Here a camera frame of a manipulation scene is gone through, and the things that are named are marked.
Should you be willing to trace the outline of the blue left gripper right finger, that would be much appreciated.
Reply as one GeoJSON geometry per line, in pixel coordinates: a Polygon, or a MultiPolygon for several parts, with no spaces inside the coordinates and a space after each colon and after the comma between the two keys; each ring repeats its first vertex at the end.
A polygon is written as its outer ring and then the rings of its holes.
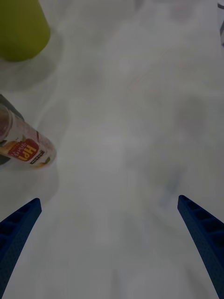
{"type": "Polygon", "coordinates": [[[224,224],[184,195],[177,209],[220,299],[224,298],[224,224]]]}

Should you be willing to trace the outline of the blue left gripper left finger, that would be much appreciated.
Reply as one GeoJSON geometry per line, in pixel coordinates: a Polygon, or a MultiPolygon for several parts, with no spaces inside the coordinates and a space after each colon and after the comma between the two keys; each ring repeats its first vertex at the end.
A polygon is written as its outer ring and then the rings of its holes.
{"type": "Polygon", "coordinates": [[[41,212],[40,199],[35,198],[0,222],[0,298],[41,212]]]}

